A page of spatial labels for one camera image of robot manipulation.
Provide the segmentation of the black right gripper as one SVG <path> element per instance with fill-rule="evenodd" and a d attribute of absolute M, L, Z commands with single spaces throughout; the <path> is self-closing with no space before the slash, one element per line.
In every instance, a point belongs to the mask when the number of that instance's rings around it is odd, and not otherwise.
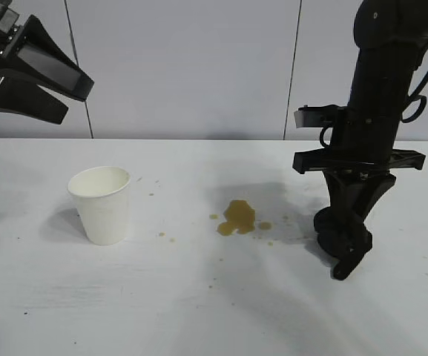
<path fill-rule="evenodd" d="M 321 148 L 294 154 L 292 167 L 308 171 L 382 172 L 398 168 L 421 170 L 426 156 L 413 150 L 395 149 L 398 119 L 360 118 L 348 107 L 304 106 L 294 112 L 298 128 L 320 128 Z M 360 182 L 358 198 L 350 179 L 325 173 L 329 192 L 329 219 L 339 234 L 353 239 L 353 251 L 372 249 L 372 234 L 365 220 L 379 199 L 396 182 L 393 174 Z"/>

